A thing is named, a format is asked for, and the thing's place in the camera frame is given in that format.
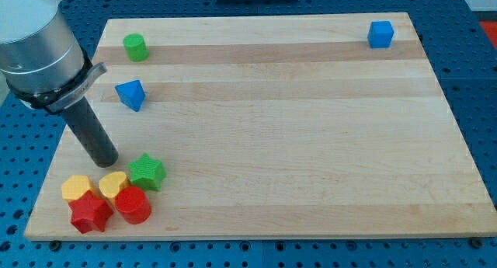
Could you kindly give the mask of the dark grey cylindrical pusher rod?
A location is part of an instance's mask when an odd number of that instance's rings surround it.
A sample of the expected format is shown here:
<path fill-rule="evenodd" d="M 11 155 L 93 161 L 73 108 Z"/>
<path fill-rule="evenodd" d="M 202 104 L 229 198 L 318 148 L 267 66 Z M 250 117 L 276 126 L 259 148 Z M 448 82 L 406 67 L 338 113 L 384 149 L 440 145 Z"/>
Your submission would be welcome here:
<path fill-rule="evenodd" d="M 118 151 L 85 97 L 63 110 L 61 116 L 98 167 L 116 162 Z"/>

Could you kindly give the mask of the black clamp with metal lever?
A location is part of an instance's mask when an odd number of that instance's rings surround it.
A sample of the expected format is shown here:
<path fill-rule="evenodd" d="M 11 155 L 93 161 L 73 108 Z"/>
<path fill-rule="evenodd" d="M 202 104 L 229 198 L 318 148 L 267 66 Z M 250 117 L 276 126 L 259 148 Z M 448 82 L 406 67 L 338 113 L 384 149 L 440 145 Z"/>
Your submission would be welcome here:
<path fill-rule="evenodd" d="M 85 98 L 86 92 L 96 79 L 106 72 L 100 62 L 93 65 L 85 51 L 82 52 L 84 63 L 78 73 L 71 79 L 60 76 L 60 70 L 44 69 L 35 71 L 33 80 L 24 81 L 13 73 L 7 78 L 7 86 L 15 96 L 32 109 L 45 109 L 49 113 L 60 113 Z"/>

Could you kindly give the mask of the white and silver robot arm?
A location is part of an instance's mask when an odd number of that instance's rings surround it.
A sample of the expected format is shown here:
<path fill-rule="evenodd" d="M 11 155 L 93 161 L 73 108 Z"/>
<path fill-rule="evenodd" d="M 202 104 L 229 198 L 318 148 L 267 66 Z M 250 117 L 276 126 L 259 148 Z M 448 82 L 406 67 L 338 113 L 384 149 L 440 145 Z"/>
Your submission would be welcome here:
<path fill-rule="evenodd" d="M 106 72 L 93 64 L 64 17 L 63 0 L 1 0 L 1 73 L 26 106 L 59 114 L 99 167 L 118 151 L 85 98 Z"/>

